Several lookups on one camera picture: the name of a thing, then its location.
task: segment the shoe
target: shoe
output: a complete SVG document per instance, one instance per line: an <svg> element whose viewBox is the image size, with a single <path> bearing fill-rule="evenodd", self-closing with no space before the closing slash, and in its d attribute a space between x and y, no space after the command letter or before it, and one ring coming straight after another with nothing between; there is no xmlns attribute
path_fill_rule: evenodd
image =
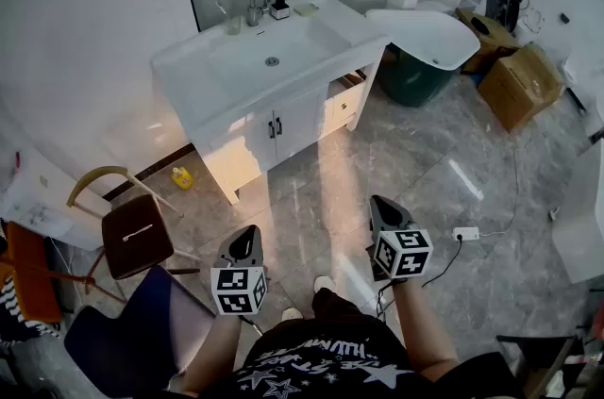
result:
<svg viewBox="0 0 604 399"><path fill-rule="evenodd" d="M314 292L317 293L321 289L328 289L335 293L336 284L328 276L317 276L317 279L314 280Z"/></svg>
<svg viewBox="0 0 604 399"><path fill-rule="evenodd" d="M302 317L302 312L300 310L298 310L297 308L287 308L285 310L283 310L283 313L281 314L281 321L285 322L286 320L291 320L291 319L303 319L304 317Z"/></svg>
<svg viewBox="0 0 604 399"><path fill-rule="evenodd" d="M549 212L547 213L547 215L549 216L549 219L550 219L552 222L555 222L555 221L556 221L556 218L558 218L558 211L560 211L560 207L557 207L557 208L555 208L555 209L552 209L551 211L549 211Z"/></svg>

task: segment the bathroom sink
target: bathroom sink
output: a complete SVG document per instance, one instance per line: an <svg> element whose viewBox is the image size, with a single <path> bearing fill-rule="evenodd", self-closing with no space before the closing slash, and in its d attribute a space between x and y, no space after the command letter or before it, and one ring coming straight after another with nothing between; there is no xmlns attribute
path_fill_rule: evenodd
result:
<svg viewBox="0 0 604 399"><path fill-rule="evenodd" d="M352 47L321 20L290 17L230 37L208 54L208 64L229 85L264 91L290 75Z"/></svg>
<svg viewBox="0 0 604 399"><path fill-rule="evenodd" d="M266 99L302 84L320 85L334 72L351 72L364 64L368 52L381 52L390 42L338 0L287 3L292 11L286 19L266 15L250 27L242 17L239 35L217 25L152 58L185 130L217 125L229 113L262 111ZM306 17L294 12L307 4L318 10Z"/></svg>

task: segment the white sink cabinet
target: white sink cabinet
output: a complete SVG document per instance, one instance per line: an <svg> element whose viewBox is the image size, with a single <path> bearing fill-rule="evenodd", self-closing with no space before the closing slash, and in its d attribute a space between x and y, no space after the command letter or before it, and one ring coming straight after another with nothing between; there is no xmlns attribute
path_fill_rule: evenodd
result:
<svg viewBox="0 0 604 399"><path fill-rule="evenodd" d="M301 17L294 8L319 9ZM231 204L237 190L330 132L353 130L384 47L378 28L338 0L288 0L236 36L223 25L152 59L197 152ZM268 58L278 58L268 66Z"/></svg>

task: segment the cardboard box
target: cardboard box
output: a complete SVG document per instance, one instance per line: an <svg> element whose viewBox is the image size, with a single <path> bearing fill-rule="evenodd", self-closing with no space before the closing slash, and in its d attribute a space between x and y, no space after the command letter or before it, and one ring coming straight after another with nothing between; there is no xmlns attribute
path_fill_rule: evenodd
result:
<svg viewBox="0 0 604 399"><path fill-rule="evenodd" d="M495 20L461 8L455 12L460 22L480 40L480 50L465 63L462 72L486 75L499 58L510 56L520 48L512 34Z"/></svg>
<svg viewBox="0 0 604 399"><path fill-rule="evenodd" d="M562 77L534 43L500 58L478 86L499 122L511 131L558 100Z"/></svg>

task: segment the faucet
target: faucet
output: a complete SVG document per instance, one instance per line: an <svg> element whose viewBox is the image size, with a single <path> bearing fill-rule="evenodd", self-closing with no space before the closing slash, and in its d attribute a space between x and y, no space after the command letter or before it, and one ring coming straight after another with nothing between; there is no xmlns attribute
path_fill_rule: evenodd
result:
<svg viewBox="0 0 604 399"><path fill-rule="evenodd" d="M256 7L256 0L249 0L249 7L247 8L246 21L249 26L257 26L260 17L265 13L268 13L268 5L271 0L264 0L261 7Z"/></svg>

